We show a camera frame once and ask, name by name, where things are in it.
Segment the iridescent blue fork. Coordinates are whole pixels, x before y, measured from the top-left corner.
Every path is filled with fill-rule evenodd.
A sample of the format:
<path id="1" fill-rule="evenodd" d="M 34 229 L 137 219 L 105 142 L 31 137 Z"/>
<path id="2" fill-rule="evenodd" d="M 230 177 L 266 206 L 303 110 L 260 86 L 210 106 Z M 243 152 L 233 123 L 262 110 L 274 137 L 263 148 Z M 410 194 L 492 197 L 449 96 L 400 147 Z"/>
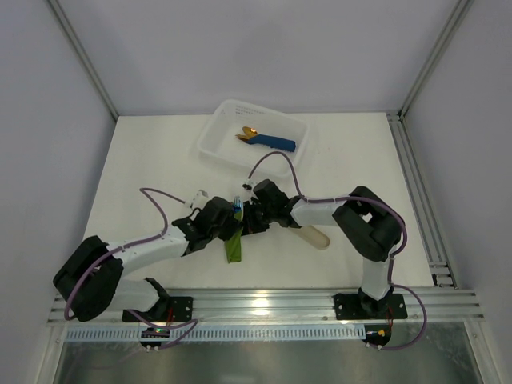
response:
<path id="1" fill-rule="evenodd" d="M 233 196 L 232 207 L 235 213 L 242 211 L 243 203 L 239 195 Z"/>

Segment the green paper napkin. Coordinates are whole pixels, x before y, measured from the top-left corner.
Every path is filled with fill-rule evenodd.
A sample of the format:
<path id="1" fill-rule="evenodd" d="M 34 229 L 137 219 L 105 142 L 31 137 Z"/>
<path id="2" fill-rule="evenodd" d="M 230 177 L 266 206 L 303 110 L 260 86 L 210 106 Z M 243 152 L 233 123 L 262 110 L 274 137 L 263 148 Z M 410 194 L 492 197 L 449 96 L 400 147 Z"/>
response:
<path id="1" fill-rule="evenodd" d="M 228 263 L 236 263 L 242 260 L 241 236 L 243 232 L 243 211 L 240 206 L 234 209 L 234 218 L 238 221 L 236 231 L 229 240 L 224 241 L 226 260 Z"/>

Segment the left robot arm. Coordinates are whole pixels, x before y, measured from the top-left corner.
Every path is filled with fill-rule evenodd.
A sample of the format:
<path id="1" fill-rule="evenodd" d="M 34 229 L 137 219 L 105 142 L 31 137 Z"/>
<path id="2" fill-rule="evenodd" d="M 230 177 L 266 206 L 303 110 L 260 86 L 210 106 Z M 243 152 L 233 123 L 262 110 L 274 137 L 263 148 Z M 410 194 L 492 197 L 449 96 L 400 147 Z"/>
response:
<path id="1" fill-rule="evenodd" d="M 83 240 L 54 276 L 65 299 L 64 318 L 88 322 L 107 310 L 123 312 L 124 322 L 164 322 L 174 300 L 155 278 L 131 281 L 127 275 L 157 262 L 203 250 L 242 228 L 243 204 L 214 197 L 204 207 L 172 222 L 160 234 L 109 244 L 99 236 Z"/>

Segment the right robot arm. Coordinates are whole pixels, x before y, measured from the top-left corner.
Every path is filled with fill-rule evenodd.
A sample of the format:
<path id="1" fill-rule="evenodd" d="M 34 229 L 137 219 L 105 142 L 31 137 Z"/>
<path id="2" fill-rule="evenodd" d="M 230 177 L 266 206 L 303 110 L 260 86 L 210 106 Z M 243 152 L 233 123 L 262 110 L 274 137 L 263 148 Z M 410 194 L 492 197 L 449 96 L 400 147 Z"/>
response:
<path id="1" fill-rule="evenodd" d="M 267 231 L 270 224 L 302 229 L 337 226 L 363 257 L 362 282 L 356 294 L 333 296 L 338 320 L 391 320 L 408 317 L 404 297 L 390 282 L 392 256 L 407 240 L 402 218 L 365 186 L 338 198 L 292 198 L 266 179 L 252 189 L 243 207 L 243 235 Z"/>

